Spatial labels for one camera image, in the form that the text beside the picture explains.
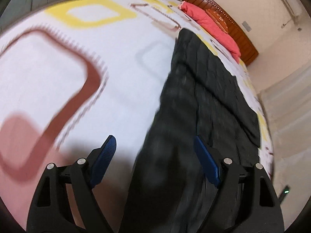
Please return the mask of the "black quilted puffer jacket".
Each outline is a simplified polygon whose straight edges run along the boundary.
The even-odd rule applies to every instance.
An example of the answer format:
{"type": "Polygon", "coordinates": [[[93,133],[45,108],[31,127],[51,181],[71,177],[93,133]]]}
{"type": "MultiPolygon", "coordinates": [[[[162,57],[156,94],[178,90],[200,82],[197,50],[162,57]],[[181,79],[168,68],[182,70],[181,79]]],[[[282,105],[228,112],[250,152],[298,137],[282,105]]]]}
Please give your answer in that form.
{"type": "Polygon", "coordinates": [[[196,232],[216,195],[193,149],[200,135],[243,166],[259,160],[257,114],[200,38],[176,40],[160,107],[135,162],[120,232],[196,232]]]}

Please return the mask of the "white striped side curtain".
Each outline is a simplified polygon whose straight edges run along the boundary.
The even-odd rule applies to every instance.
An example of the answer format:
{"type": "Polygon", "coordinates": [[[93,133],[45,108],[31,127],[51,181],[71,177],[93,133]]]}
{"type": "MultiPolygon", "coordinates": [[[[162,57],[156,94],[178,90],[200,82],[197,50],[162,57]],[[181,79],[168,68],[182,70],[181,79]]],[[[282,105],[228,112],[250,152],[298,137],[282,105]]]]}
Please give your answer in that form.
{"type": "Polygon", "coordinates": [[[274,151],[274,185],[290,196],[310,196],[310,64],[263,90],[264,107],[274,151]]]}

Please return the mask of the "white patterned bed sheet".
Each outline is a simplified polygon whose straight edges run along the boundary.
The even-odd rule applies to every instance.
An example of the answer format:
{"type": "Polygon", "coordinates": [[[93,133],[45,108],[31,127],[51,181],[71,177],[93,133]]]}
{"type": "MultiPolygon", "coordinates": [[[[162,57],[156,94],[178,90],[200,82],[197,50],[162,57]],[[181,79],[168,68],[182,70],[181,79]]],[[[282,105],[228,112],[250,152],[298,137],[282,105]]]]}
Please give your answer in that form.
{"type": "Polygon", "coordinates": [[[71,0],[1,35],[1,199],[21,227],[46,165],[69,165],[113,135],[116,153],[94,193],[118,229],[182,28],[236,77],[258,115],[260,162],[273,174],[272,141],[246,65],[180,11],[178,1],[71,0]]]}

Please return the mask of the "orange patterned cushion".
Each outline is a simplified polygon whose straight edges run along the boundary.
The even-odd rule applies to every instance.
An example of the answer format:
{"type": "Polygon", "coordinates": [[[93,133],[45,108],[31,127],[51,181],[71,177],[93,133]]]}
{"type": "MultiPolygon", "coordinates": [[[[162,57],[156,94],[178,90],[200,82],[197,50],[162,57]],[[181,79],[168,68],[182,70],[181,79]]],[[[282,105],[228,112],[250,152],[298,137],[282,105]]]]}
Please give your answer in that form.
{"type": "Polygon", "coordinates": [[[213,9],[206,10],[206,13],[213,19],[213,21],[218,25],[218,27],[225,33],[229,33],[228,26],[222,16],[213,9]]]}

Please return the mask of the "pink pillow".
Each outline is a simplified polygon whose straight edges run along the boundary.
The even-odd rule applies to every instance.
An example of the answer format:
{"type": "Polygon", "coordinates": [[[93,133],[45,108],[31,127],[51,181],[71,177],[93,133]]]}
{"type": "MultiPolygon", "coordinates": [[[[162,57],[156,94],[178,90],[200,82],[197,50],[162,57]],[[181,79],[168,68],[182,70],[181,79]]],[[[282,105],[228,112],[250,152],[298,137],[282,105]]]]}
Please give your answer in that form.
{"type": "Polygon", "coordinates": [[[237,43],[226,32],[224,32],[217,23],[201,8],[182,1],[178,9],[190,16],[205,31],[213,36],[222,46],[224,46],[232,55],[233,59],[239,63],[241,53],[237,43]]]}

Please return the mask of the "wooden headboard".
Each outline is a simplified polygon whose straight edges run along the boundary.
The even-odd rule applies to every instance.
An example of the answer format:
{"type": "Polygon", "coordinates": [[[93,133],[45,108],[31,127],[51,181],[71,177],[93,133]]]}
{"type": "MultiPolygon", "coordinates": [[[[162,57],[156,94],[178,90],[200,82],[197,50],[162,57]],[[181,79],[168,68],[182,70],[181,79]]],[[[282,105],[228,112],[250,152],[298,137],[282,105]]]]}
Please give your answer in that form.
{"type": "Polygon", "coordinates": [[[252,41],[235,22],[235,20],[214,0],[184,0],[203,9],[208,15],[212,15],[215,22],[221,25],[221,29],[229,34],[238,45],[241,59],[249,66],[259,55],[252,41]]]}

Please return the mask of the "wall switch panel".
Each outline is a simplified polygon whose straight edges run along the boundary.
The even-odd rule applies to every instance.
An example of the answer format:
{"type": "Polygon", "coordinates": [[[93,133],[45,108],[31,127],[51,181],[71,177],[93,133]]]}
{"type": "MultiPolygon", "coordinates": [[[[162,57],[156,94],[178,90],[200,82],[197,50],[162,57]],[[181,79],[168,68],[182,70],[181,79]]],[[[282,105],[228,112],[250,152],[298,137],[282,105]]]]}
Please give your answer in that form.
{"type": "Polygon", "coordinates": [[[249,26],[249,24],[246,21],[242,22],[242,26],[245,28],[247,32],[250,32],[252,28],[249,26]]]}

